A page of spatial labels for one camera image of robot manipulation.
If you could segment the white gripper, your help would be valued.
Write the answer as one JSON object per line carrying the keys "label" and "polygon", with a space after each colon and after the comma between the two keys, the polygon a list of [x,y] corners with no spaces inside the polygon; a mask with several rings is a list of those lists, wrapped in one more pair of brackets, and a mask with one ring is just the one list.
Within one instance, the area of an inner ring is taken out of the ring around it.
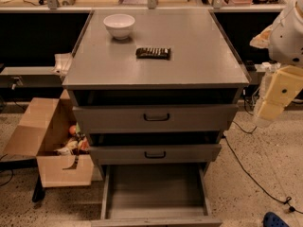
{"label": "white gripper", "polygon": [[254,109],[255,123],[272,123],[303,90],[303,69],[288,65],[267,73]]}

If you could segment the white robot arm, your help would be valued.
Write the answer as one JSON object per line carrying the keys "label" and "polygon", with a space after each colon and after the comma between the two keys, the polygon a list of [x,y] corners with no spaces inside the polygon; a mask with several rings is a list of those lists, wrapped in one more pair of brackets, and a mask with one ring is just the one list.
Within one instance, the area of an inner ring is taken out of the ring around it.
{"label": "white robot arm", "polygon": [[303,90],[303,0],[290,0],[250,45],[267,48],[269,58],[281,64],[265,73],[254,108],[255,125],[268,127]]}

